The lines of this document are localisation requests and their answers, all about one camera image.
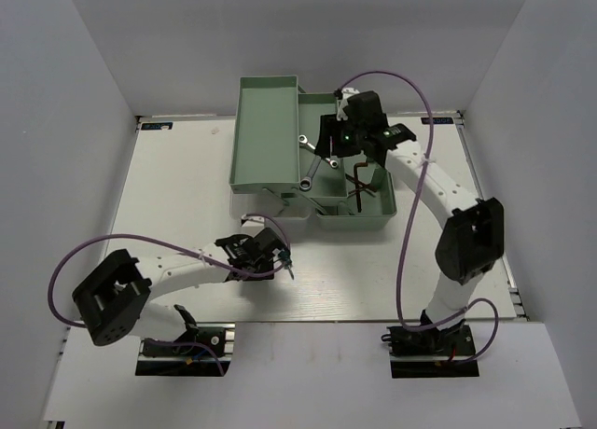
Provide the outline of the large brown hex key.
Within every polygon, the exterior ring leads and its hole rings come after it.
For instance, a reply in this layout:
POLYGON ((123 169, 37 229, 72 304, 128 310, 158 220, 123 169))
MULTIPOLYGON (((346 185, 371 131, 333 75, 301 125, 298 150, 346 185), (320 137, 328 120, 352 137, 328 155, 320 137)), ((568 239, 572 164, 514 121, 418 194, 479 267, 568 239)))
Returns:
POLYGON ((367 168, 368 163, 366 161, 361 161, 361 162, 357 162, 354 165, 354 172, 353 172, 353 176, 354 176, 354 185, 355 185, 355 190, 354 190, 354 194, 355 194, 355 200, 356 200, 356 208, 357 208, 357 212, 361 213, 362 212, 362 199, 361 199, 361 192, 363 190, 366 190, 368 188, 368 184, 364 184, 360 179, 359 179, 359 175, 358 172, 361 168, 367 168))

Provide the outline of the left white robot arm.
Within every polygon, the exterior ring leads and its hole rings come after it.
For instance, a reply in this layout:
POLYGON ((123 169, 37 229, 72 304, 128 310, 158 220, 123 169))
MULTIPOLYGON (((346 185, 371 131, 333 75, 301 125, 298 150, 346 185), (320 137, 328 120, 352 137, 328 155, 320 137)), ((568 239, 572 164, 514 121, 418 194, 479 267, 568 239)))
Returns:
POLYGON ((204 284, 271 280, 274 264, 285 267, 290 255, 287 241, 271 228, 233 234, 198 250, 177 248, 169 256, 135 257, 118 249, 75 288, 72 299, 96 346, 135 335, 188 353, 198 334, 192 316, 181 305, 158 304, 158 298, 204 284))

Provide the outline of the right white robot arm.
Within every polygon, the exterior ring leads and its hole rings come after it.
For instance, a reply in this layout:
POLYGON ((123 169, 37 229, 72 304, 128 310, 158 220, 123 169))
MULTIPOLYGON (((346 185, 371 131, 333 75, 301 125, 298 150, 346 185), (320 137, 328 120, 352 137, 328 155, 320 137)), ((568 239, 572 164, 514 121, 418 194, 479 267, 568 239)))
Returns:
POLYGON ((404 182, 413 202, 423 203, 441 228, 437 286, 415 329, 428 351, 443 353, 454 343, 453 327, 463 322, 480 280, 504 254, 504 207, 458 186, 406 125, 390 125, 376 92, 344 89, 334 96, 337 110, 321 117, 315 154, 365 156, 404 182))

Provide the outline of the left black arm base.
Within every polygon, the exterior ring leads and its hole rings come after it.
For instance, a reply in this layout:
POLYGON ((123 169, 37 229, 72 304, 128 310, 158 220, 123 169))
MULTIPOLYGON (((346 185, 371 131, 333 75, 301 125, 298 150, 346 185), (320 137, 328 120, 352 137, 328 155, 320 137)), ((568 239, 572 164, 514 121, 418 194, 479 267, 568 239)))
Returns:
POLYGON ((182 305, 174 306, 184 330, 174 341, 144 340, 135 375, 139 377, 224 377, 231 362, 231 327, 200 325, 182 305))

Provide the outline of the green plastic toolbox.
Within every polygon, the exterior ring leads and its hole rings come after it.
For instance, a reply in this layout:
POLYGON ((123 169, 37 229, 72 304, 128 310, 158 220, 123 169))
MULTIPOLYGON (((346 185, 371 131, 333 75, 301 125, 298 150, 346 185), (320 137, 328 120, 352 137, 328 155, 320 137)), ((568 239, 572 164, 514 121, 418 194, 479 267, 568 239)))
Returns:
POLYGON ((308 93, 296 76, 244 76, 240 80, 229 186, 235 194, 268 199, 284 212, 316 216, 325 230, 377 231, 396 215, 391 175, 368 165, 368 184, 355 200, 354 165, 363 156, 322 160, 310 191, 299 182, 312 163, 322 115, 336 112, 331 93, 308 93))

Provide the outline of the large silver ratchet wrench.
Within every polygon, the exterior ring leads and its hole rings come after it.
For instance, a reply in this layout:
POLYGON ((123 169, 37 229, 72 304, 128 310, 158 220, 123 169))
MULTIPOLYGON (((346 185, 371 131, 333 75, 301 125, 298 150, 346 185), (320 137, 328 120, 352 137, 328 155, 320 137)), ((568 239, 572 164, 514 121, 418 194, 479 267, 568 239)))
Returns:
POLYGON ((318 168, 322 162, 322 158, 314 156, 311 165, 309 166, 306 174, 301 178, 299 182, 300 191, 310 191, 312 189, 313 178, 315 177, 318 168))

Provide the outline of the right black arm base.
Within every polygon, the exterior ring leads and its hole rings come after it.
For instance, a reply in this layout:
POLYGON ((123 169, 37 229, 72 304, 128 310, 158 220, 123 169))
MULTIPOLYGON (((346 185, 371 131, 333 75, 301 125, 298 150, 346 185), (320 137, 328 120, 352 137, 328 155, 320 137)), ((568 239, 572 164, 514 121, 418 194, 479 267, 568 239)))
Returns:
POLYGON ((400 325, 388 326, 381 336, 390 352, 393 379, 476 378, 478 361, 465 360, 476 355, 472 331, 464 321, 452 328, 421 332, 400 325))

